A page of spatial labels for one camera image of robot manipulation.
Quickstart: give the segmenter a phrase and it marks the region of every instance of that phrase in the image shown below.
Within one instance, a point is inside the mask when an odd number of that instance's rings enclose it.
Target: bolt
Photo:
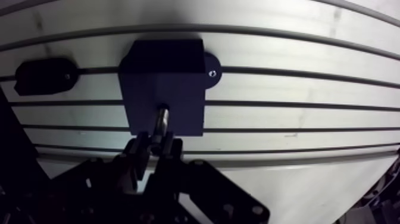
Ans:
[[[212,78],[216,77],[217,76],[217,72],[215,70],[211,70],[211,71],[208,72],[208,76],[212,77]]]
[[[260,206],[254,206],[252,211],[254,214],[261,215],[263,213],[264,209]]]

